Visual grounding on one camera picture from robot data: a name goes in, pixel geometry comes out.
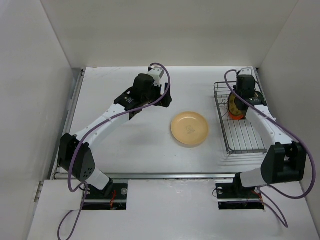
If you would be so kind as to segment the yellow patterned black-rimmed plate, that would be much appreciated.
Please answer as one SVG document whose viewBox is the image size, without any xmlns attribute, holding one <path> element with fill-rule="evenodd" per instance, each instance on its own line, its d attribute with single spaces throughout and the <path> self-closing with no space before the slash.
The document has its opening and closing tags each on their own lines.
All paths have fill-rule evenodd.
<svg viewBox="0 0 320 240">
<path fill-rule="evenodd" d="M 228 96 L 227 109 L 228 109 L 228 112 L 230 112 L 233 115 L 237 116 L 237 115 L 240 115 L 240 114 L 243 114 L 243 113 L 241 112 L 241 110 L 238 109 L 235 100 L 236 100 L 236 96 L 233 93 L 231 93 Z"/>
</svg>

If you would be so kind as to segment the large beige plate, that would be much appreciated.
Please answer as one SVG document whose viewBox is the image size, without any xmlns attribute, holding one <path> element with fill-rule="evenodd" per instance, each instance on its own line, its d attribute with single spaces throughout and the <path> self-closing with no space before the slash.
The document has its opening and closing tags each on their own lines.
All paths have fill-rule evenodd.
<svg viewBox="0 0 320 240">
<path fill-rule="evenodd" d="M 197 146 L 207 139 L 209 124 L 201 114 L 184 111 L 172 119 L 170 130 L 173 137 L 181 144 Z"/>
</svg>

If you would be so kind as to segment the black glossy plate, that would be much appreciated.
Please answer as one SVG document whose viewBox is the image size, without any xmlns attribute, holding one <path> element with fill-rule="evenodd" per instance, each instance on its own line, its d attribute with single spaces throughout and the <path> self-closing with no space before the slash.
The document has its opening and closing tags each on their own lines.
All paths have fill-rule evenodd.
<svg viewBox="0 0 320 240">
<path fill-rule="evenodd" d="M 264 102 L 265 102 L 265 99 L 264 99 L 264 96 L 261 92 L 259 91 L 256 91 L 255 92 L 255 98 L 256 98 L 256 101 L 259 102 L 259 105 L 263 105 Z"/>
</svg>

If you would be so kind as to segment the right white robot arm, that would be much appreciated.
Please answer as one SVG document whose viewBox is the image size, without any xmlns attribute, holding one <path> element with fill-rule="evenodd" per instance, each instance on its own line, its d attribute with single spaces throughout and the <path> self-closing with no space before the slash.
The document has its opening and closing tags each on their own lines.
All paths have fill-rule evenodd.
<svg viewBox="0 0 320 240">
<path fill-rule="evenodd" d="M 275 118 L 262 93 L 256 91 L 255 78 L 240 74 L 236 77 L 233 89 L 238 95 L 234 100 L 236 108 L 258 132 L 267 150 L 259 168 L 238 175 L 239 180 L 231 185 L 233 194 L 243 197 L 253 187 L 302 180 L 307 152 L 299 142 L 268 120 L 270 118 L 274 121 Z"/>
</svg>

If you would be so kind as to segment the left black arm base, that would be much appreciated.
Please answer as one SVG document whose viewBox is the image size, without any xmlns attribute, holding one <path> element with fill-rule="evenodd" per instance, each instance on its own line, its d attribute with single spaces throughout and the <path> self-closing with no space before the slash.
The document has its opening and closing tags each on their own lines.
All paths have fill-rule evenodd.
<svg viewBox="0 0 320 240">
<path fill-rule="evenodd" d="M 125 179 L 116 179 L 106 193 L 89 184 L 82 209 L 84 211 L 125 211 L 128 192 L 129 181 Z"/>
</svg>

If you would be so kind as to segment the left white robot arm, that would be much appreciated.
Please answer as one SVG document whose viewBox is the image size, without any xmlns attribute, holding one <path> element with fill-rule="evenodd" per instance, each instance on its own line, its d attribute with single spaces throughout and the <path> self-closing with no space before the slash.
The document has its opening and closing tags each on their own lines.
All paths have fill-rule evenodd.
<svg viewBox="0 0 320 240">
<path fill-rule="evenodd" d="M 85 129 L 64 134 L 59 143 L 58 166 L 81 183 L 94 187 L 101 198 L 112 193 L 113 180 L 96 166 L 93 150 L 116 128 L 151 106 L 167 108 L 172 102 L 170 83 L 161 85 L 165 71 L 161 67 L 140 73 L 133 85 L 116 98 L 110 108 Z"/>
</svg>

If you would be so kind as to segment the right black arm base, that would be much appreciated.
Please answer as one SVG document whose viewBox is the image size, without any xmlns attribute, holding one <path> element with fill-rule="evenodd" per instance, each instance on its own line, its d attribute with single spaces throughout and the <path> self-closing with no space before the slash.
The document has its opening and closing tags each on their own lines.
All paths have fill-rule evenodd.
<svg viewBox="0 0 320 240">
<path fill-rule="evenodd" d="M 243 187 L 240 173 L 232 182 L 216 181 L 212 195 L 218 199 L 219 210 L 264 210 L 262 195 L 254 187 Z"/>
</svg>

